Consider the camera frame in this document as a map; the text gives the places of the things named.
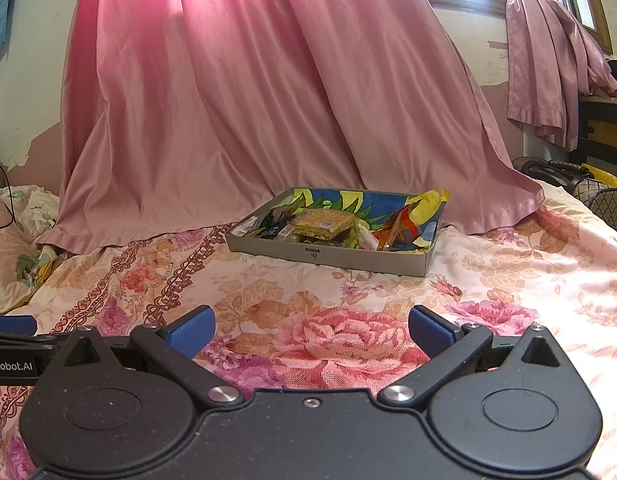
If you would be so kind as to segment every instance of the pink rose pattern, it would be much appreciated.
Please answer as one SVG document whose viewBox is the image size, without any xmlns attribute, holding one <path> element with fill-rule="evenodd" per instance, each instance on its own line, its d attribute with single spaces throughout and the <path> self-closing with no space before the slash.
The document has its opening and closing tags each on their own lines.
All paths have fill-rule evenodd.
<svg viewBox="0 0 617 480">
<path fill-rule="evenodd" d="M 282 388 L 284 383 L 271 367 L 271 361 L 264 356 L 240 356 L 234 368 L 217 368 L 215 375 L 238 387 L 245 396 L 256 388 Z"/>
<path fill-rule="evenodd" d="M 446 294 L 451 298 L 455 298 L 456 301 L 459 301 L 459 298 L 464 295 L 464 291 L 461 288 L 448 283 L 446 276 L 438 276 L 437 280 L 431 282 L 431 286 L 438 292 Z"/>
<path fill-rule="evenodd" d="M 226 344 L 231 340 L 229 335 L 216 335 L 211 339 L 204 347 L 204 354 L 207 361 L 217 367 L 221 368 L 237 368 L 240 365 L 242 356 L 230 351 Z"/>
<path fill-rule="evenodd" d="M 10 441 L 8 465 L 11 480 L 26 480 L 35 471 L 35 466 L 24 445 L 24 441 L 17 435 Z"/>
<path fill-rule="evenodd" d="M 204 240 L 206 235 L 205 229 L 195 229 L 193 231 L 185 231 L 183 233 L 175 233 L 168 235 L 168 239 L 175 246 L 189 247 L 192 245 L 199 245 Z"/>
<path fill-rule="evenodd" d="M 369 387 L 374 393 L 428 360 L 404 323 L 361 307 L 320 308 L 284 320 L 271 361 L 291 388 Z"/>
<path fill-rule="evenodd" d="M 133 292 L 141 294 L 142 292 L 144 292 L 144 289 L 146 288 L 144 286 L 145 280 L 146 280 L 146 269 L 137 269 L 137 270 L 133 270 L 127 273 L 122 278 L 122 284 L 129 290 L 132 290 Z"/>
<path fill-rule="evenodd" d="M 103 336 L 125 335 L 133 324 L 133 319 L 117 304 L 111 296 L 97 315 L 93 326 Z"/>
<path fill-rule="evenodd" d="M 344 301 L 350 301 L 359 295 L 359 293 L 361 292 L 361 288 L 359 288 L 357 285 L 351 285 L 351 283 L 346 283 L 345 285 L 341 286 L 339 291 L 341 292 L 341 298 Z"/>
<path fill-rule="evenodd" d="M 519 335 L 534 324 L 539 314 L 531 308 L 501 300 L 463 301 L 447 304 L 446 310 L 459 316 L 456 323 L 475 322 L 490 328 L 495 335 Z"/>
<path fill-rule="evenodd" d="M 500 242 L 514 242 L 515 241 L 515 229 L 512 227 L 502 227 L 496 230 L 496 238 Z"/>
</svg>

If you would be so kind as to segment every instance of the pillow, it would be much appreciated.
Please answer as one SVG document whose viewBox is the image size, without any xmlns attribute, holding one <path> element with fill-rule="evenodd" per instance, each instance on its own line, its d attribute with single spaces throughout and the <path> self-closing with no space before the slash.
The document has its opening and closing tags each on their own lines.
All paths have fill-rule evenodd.
<svg viewBox="0 0 617 480">
<path fill-rule="evenodd" d="M 11 187 L 15 220 L 22 232 L 37 238 L 55 225 L 60 209 L 60 197 L 38 186 Z M 0 189 L 0 198 L 10 209 L 8 188 Z"/>
<path fill-rule="evenodd" d="M 11 220 L 0 199 L 0 226 Z M 0 229 L 0 314 L 26 304 L 50 275 L 57 255 L 40 250 L 15 224 Z"/>
</svg>

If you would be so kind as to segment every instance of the window frame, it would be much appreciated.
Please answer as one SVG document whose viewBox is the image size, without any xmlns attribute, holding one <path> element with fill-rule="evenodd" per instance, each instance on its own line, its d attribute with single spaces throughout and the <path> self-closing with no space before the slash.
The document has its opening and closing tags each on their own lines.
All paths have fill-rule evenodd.
<svg viewBox="0 0 617 480">
<path fill-rule="evenodd" d="M 610 39 L 606 13 L 601 0 L 588 0 L 595 28 L 582 25 L 597 44 L 607 54 L 613 54 L 613 44 Z M 443 9 L 467 10 L 487 16 L 506 18 L 506 0 L 429 0 L 432 7 Z"/>
</svg>

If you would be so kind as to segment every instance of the pink curtain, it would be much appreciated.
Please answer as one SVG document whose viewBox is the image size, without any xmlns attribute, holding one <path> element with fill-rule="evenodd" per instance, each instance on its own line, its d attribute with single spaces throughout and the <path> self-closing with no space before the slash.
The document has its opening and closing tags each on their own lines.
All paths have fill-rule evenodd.
<svg viewBox="0 0 617 480">
<path fill-rule="evenodd" d="M 617 97 L 617 81 L 597 42 L 556 0 L 509 0 L 508 117 L 574 150 L 579 95 Z"/>
<path fill-rule="evenodd" d="M 79 0 L 64 182 L 74 253 L 236 221 L 291 186 L 448 187 L 466 233 L 541 188 L 427 0 Z"/>
</svg>

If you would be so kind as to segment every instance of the floral bedsheet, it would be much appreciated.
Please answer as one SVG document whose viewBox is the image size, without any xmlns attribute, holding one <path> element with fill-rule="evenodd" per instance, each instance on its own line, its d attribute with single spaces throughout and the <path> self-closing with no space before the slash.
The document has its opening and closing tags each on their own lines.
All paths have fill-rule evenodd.
<svg viewBox="0 0 617 480">
<path fill-rule="evenodd" d="M 93 324 L 119 335 L 169 323 L 199 304 L 217 316 L 198 363 L 246 393 L 258 387 L 377 392 L 426 356 L 410 340 L 413 304 L 500 335 L 549 327 L 591 388 L 604 429 L 589 469 L 617 480 L 617 234 L 560 189 L 514 228 L 465 236 L 445 228 L 426 278 L 230 253 L 215 226 L 76 256 L 18 314 L 41 332 Z M 0 396 L 0 479 L 33 470 L 18 434 L 24 387 Z"/>
</svg>

